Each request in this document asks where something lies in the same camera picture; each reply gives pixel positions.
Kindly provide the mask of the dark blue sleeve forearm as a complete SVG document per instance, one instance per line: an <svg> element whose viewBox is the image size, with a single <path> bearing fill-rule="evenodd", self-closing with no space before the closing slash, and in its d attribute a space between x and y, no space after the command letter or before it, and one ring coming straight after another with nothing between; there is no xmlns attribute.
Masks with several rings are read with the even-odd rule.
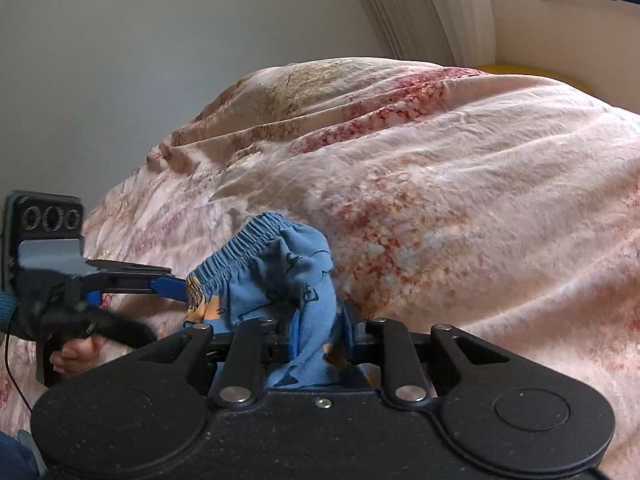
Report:
<svg viewBox="0 0 640 480"><path fill-rule="evenodd" d="M21 336L20 328L14 324L15 312L16 299L5 292L0 292L0 332L2 334Z"/></svg>

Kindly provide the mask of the person left hand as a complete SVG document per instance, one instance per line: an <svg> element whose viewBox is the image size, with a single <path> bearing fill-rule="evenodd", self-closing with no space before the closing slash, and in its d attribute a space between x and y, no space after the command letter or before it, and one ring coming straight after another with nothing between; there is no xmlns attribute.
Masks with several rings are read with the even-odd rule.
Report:
<svg viewBox="0 0 640 480"><path fill-rule="evenodd" d="M53 369L62 375L77 375L91 370L100 362L101 351L106 339L92 335L84 339L71 339L63 344L61 350L50 356Z"/></svg>

